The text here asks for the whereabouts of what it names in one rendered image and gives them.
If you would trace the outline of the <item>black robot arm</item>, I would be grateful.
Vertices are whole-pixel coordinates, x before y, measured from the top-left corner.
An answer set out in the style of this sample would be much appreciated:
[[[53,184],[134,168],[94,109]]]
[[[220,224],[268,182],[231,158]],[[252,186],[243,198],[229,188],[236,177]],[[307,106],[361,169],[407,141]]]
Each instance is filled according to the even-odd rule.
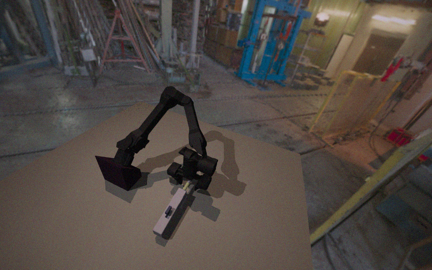
[[[207,143],[198,124],[194,102],[190,97],[176,90],[175,87],[166,87],[160,96],[160,102],[142,125],[128,134],[125,139],[117,142],[116,147],[118,151],[115,154],[114,160],[110,161],[124,167],[131,167],[134,154],[137,154],[150,142],[148,137],[151,130],[166,114],[167,110],[175,107],[177,104],[184,106],[187,124],[189,125],[189,144],[191,148],[196,150],[193,151],[192,149],[183,147],[179,151],[179,154],[183,156],[183,164],[188,169],[197,167],[197,171],[212,176],[216,170],[218,160],[206,154]]]

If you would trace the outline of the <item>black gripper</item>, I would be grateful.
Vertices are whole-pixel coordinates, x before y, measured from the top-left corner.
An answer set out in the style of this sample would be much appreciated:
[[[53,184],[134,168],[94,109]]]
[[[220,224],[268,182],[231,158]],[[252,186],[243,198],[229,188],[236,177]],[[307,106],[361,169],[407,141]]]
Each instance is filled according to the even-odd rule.
[[[182,168],[181,168],[182,167]],[[203,173],[203,175],[197,174],[197,167],[194,169],[188,169],[184,165],[173,162],[167,169],[167,174],[172,176],[178,183],[182,184],[182,177],[192,181],[198,180],[194,191],[197,189],[207,190],[212,177]]]

